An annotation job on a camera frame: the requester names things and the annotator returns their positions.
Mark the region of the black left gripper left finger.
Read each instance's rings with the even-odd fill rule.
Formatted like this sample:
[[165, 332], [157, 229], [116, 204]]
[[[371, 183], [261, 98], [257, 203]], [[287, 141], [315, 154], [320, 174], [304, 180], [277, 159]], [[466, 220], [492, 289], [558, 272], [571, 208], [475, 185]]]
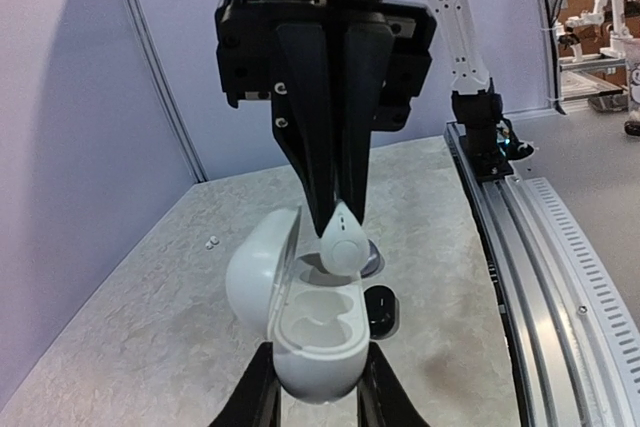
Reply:
[[279, 425], [280, 381], [273, 362], [273, 343], [263, 342], [209, 427]]

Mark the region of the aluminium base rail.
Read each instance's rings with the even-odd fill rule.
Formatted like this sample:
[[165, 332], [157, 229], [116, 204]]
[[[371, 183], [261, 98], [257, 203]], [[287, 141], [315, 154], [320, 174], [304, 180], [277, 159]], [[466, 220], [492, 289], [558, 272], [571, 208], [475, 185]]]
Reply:
[[638, 425], [639, 331], [566, 204], [544, 177], [479, 182], [462, 130], [444, 137], [495, 275], [523, 425]]

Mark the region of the left aluminium frame post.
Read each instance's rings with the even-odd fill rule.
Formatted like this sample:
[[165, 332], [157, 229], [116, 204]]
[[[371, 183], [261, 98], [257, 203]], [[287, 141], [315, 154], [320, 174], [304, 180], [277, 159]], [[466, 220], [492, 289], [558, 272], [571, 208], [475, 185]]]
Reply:
[[178, 108], [152, 37], [151, 28], [144, 13], [142, 2], [141, 0], [124, 0], [124, 4], [141, 49], [143, 60], [149, 70], [151, 82], [158, 97], [160, 107], [166, 117], [170, 130], [177, 140], [190, 175], [196, 183], [206, 182], [208, 178], [205, 168], [196, 152], [195, 145]]

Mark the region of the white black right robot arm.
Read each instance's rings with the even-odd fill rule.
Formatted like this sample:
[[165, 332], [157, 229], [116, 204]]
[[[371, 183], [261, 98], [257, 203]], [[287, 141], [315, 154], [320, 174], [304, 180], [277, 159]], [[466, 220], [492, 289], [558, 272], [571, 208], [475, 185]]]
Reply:
[[469, 0], [221, 0], [214, 22], [227, 102], [270, 102], [318, 235], [340, 206], [364, 218], [371, 136], [405, 126], [436, 34], [477, 180], [506, 177], [532, 153], [504, 116]]

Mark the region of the white clip earbud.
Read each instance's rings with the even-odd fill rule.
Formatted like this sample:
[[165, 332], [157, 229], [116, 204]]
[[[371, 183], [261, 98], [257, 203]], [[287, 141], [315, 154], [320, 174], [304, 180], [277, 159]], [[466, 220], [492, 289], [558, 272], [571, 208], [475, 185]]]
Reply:
[[361, 224], [345, 202], [340, 201], [320, 237], [320, 258], [332, 275], [352, 277], [369, 257], [369, 241]]
[[216, 236], [211, 236], [205, 243], [205, 249], [207, 251], [214, 249], [220, 244], [220, 240]]

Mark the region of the white earbud charging case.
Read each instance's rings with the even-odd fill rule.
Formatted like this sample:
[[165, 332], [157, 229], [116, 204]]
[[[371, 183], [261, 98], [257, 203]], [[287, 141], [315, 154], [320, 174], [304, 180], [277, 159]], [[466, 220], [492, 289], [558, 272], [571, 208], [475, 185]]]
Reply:
[[361, 275], [336, 276], [316, 252], [297, 252], [302, 210], [267, 214], [236, 249], [225, 288], [236, 317], [271, 343], [282, 387], [311, 403], [335, 402], [361, 377], [370, 329]]

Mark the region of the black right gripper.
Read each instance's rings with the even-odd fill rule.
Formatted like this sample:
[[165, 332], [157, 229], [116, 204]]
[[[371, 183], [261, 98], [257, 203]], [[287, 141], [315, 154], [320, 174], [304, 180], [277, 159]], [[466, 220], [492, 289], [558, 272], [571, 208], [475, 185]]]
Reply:
[[371, 132], [404, 128], [432, 63], [434, 15], [382, 0], [221, 0], [214, 22], [228, 104], [270, 100], [289, 122], [276, 139], [318, 236], [334, 211], [331, 107], [341, 107], [339, 198], [363, 222]]

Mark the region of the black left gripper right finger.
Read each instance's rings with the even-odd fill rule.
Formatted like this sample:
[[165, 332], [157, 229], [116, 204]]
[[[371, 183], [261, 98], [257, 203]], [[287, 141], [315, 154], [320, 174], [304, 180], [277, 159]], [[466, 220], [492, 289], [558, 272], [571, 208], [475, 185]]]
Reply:
[[381, 347], [370, 342], [357, 383], [357, 425], [428, 427], [412, 404]]

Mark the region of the purple earbud charging case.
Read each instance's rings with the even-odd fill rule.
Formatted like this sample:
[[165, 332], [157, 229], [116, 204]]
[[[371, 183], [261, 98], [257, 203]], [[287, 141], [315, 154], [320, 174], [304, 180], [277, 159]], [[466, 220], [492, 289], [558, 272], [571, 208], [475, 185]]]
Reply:
[[384, 268], [384, 258], [376, 246], [376, 244], [369, 241], [369, 255], [364, 267], [360, 270], [362, 278], [369, 278], [379, 274]]

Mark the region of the black earbud charging case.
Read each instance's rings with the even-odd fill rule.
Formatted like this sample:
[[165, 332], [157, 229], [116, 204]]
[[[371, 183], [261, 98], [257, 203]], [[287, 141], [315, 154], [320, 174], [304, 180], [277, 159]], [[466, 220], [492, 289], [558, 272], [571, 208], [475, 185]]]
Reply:
[[372, 339], [388, 337], [397, 323], [397, 297], [384, 285], [374, 285], [364, 292], [370, 336]]

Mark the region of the plastic drink cup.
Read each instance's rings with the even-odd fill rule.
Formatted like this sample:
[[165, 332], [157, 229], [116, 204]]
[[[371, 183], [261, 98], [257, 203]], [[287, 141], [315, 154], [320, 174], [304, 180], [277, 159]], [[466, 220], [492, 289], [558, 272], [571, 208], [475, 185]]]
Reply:
[[628, 54], [626, 56], [627, 87], [628, 87], [628, 119], [624, 130], [629, 136], [639, 136], [639, 57]]

